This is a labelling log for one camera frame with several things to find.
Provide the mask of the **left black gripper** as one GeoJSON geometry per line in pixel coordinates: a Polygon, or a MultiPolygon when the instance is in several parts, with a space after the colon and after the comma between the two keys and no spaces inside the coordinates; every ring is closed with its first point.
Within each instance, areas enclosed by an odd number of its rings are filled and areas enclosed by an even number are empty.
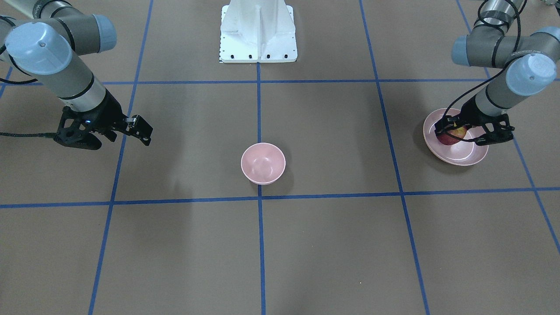
{"type": "Polygon", "coordinates": [[[455,142],[472,142],[477,146],[512,141],[514,129],[506,113],[497,116],[485,114],[478,107],[475,96],[461,107],[458,115],[444,115],[434,124],[435,133],[455,130],[455,137],[461,139],[455,139],[455,142]]]}

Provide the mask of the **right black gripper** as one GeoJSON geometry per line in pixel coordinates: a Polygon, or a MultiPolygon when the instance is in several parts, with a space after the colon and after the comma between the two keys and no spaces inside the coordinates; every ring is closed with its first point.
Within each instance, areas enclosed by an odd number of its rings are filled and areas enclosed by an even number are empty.
{"type": "Polygon", "coordinates": [[[127,117],[111,92],[106,91],[98,106],[86,112],[77,112],[64,106],[58,130],[53,140],[75,149],[98,150],[102,142],[95,133],[115,142],[117,133],[139,139],[144,146],[151,143],[153,127],[140,115],[127,117]]]}

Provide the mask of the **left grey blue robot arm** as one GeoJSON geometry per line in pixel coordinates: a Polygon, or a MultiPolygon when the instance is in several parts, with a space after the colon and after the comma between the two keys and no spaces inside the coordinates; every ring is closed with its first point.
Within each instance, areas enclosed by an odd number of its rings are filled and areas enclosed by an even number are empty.
{"type": "Polygon", "coordinates": [[[478,92],[459,114],[444,113],[434,124],[435,136],[442,145],[466,142],[466,132],[474,127],[484,131],[471,139],[478,146],[512,140],[514,127],[507,111],[556,79],[559,28],[544,27],[522,36],[520,15],[524,5],[524,0],[484,0],[470,34],[454,42],[454,63],[499,72],[477,86],[478,92]]]}

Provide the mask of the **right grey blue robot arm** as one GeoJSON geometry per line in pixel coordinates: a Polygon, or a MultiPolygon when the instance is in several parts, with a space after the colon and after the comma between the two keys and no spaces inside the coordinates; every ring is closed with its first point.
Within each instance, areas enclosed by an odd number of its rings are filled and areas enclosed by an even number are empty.
{"type": "Polygon", "coordinates": [[[114,142],[117,134],[151,143],[153,127],[140,115],[124,114],[118,100],[81,59],[112,50],[114,24],[104,15],[84,14],[66,0],[8,0],[27,16],[1,16],[1,60],[38,82],[63,104],[55,133],[37,133],[75,149],[98,150],[98,134],[114,142]]]}

